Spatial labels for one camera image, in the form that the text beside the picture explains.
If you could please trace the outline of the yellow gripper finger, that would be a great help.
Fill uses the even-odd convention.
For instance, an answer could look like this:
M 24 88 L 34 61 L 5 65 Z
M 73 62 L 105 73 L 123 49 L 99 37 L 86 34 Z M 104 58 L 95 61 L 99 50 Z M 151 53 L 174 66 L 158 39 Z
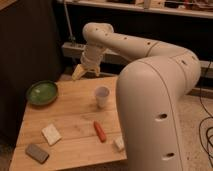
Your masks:
M 91 71 L 92 71 L 96 76 L 99 76 L 99 75 L 100 75 L 100 67 L 95 67 L 95 68 L 91 69 Z
M 85 69 L 81 64 L 78 64 L 72 74 L 72 79 L 73 80 L 78 80 L 80 79 L 84 74 L 86 73 Z

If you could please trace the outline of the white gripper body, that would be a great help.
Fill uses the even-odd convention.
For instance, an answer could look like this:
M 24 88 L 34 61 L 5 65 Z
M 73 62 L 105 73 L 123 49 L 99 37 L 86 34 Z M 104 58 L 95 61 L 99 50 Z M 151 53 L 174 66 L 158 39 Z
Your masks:
M 99 68 L 105 51 L 105 47 L 95 44 L 86 44 L 80 58 L 82 66 L 88 70 Z

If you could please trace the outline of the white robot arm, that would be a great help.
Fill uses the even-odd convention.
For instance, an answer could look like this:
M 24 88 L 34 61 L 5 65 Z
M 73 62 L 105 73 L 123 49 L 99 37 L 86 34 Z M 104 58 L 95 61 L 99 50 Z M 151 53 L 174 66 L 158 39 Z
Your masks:
M 83 27 L 86 46 L 72 78 L 100 73 L 109 49 L 129 61 L 116 82 L 116 106 L 130 171 L 188 171 L 177 104 L 201 74 L 191 50 L 118 34 L 108 23 Z

